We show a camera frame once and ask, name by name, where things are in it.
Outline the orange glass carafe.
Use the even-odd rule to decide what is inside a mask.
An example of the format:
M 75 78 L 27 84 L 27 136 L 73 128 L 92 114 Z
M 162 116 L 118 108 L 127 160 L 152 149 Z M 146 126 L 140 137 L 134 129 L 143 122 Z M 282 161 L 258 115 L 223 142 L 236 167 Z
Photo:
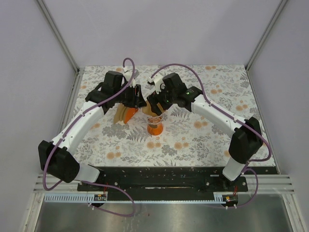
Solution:
M 147 131 L 150 135 L 157 136 L 163 132 L 163 123 L 159 124 L 147 124 Z

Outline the clear glass dripper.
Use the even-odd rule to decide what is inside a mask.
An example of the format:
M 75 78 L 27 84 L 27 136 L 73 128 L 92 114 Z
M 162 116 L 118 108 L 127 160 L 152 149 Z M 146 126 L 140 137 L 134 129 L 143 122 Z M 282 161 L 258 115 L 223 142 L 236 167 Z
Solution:
M 167 114 L 163 113 L 160 116 L 147 116 L 147 123 L 150 124 L 159 124 L 166 119 Z

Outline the floral patterned tablecloth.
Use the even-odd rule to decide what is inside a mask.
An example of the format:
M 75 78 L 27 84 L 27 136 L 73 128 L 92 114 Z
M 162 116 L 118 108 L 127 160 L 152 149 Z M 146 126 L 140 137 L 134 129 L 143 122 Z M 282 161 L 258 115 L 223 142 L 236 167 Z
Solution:
M 204 87 L 206 95 L 226 110 L 260 119 L 243 65 L 171 66 L 187 87 Z M 137 112 L 126 124 L 113 123 L 116 107 L 99 119 L 74 153 L 79 163 L 94 166 L 225 166 L 229 137 L 205 117 L 176 105 L 165 113 L 163 132 L 147 131 L 147 118 Z

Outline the brown paper coffee filter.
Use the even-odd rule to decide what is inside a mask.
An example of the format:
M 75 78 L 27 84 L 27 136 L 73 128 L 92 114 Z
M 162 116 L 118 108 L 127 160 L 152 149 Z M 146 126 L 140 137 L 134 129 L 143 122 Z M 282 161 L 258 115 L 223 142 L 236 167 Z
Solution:
M 146 114 L 146 115 L 148 115 L 148 116 L 151 116 L 151 117 L 161 116 L 161 115 L 165 112 L 165 110 L 163 110 L 163 111 L 162 111 L 161 113 L 159 113 L 159 114 L 154 113 L 154 112 L 151 110 L 151 106 L 150 106 L 150 104 L 149 104 L 148 101 L 146 101 L 146 106 L 141 108 L 141 111 L 142 111 L 144 114 Z

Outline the orange coffee filter box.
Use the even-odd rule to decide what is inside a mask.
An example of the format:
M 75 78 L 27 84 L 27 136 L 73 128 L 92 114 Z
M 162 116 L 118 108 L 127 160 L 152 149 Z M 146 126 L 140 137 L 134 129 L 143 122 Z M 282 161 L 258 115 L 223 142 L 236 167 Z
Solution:
M 113 118 L 113 123 L 122 122 L 126 124 L 137 112 L 137 108 L 130 108 L 123 104 L 119 104 Z

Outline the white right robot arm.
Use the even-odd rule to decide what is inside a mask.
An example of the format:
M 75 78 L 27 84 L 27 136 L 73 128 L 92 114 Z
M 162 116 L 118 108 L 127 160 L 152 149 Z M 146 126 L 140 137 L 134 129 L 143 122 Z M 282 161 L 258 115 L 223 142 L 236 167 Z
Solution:
M 250 158 L 263 145 L 259 121 L 254 117 L 249 119 L 238 117 L 213 101 L 205 100 L 201 89 L 187 87 L 174 72 L 165 77 L 156 74 L 148 83 L 155 87 L 154 92 L 147 98 L 152 112 L 160 115 L 176 104 L 180 108 L 205 117 L 231 139 L 228 149 L 230 159 L 219 181 L 220 187 L 225 191 L 235 188 L 236 179 Z

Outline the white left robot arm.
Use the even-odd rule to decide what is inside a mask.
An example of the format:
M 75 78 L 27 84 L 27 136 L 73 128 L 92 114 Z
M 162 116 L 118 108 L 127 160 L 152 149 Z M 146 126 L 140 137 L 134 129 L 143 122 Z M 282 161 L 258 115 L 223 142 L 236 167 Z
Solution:
M 80 164 L 73 154 L 91 127 L 115 104 L 121 103 L 133 109 L 146 106 L 141 86 L 135 84 L 138 75 L 138 71 L 108 71 L 105 74 L 103 82 L 88 93 L 80 111 L 64 130 L 50 142 L 43 140 L 39 144 L 40 165 L 44 173 L 66 183 L 88 181 L 94 191 L 103 189 L 105 180 L 99 176 L 98 168 Z

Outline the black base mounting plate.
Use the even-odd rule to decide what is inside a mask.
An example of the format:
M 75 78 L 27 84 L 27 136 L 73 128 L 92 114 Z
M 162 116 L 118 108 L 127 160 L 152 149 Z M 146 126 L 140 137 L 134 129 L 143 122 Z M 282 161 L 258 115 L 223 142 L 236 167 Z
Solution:
M 99 167 L 94 184 L 80 184 L 79 192 L 223 192 L 246 193 L 248 182 L 243 176 L 229 181 L 222 167 Z

